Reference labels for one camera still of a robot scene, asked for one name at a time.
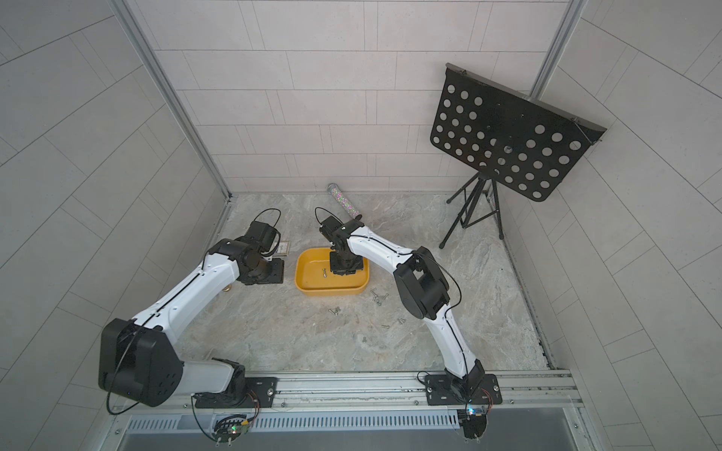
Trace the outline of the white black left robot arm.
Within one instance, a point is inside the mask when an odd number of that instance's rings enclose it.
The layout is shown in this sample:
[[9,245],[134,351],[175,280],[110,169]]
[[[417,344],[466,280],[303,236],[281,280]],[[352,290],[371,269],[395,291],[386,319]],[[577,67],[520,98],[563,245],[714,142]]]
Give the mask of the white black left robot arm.
[[113,319],[101,335],[98,385],[148,407],[189,397],[199,409],[259,408],[273,403],[275,378],[248,379],[243,365],[214,358],[184,361],[175,344],[226,287],[280,284],[284,262],[246,239],[224,239],[163,298],[131,319]]

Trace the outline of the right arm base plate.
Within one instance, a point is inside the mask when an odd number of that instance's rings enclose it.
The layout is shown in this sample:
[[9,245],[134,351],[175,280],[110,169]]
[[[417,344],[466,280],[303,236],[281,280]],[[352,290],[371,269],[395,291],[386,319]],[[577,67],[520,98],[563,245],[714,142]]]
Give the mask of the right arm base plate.
[[501,405],[498,378],[494,374],[485,374],[476,383],[464,383],[449,374],[426,373],[419,378],[425,387],[425,395],[430,406],[489,406]]

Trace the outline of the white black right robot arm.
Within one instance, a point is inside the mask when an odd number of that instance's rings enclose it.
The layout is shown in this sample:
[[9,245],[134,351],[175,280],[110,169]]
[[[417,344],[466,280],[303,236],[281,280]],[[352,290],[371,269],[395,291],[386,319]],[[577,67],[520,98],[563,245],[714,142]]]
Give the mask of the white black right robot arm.
[[355,219],[344,224],[329,216],[320,232],[331,243],[331,272],[353,274],[368,259],[392,274],[402,305],[429,328],[451,382],[465,395],[481,386],[485,370],[451,313],[449,281],[429,249],[393,244]]

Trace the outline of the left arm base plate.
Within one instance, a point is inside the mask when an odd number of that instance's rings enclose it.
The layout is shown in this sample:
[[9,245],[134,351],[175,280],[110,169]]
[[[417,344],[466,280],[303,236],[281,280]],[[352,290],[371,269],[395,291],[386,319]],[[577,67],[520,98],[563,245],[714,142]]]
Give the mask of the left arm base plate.
[[278,378],[242,378],[232,381],[222,393],[196,394],[194,407],[201,410],[271,408],[277,388]]

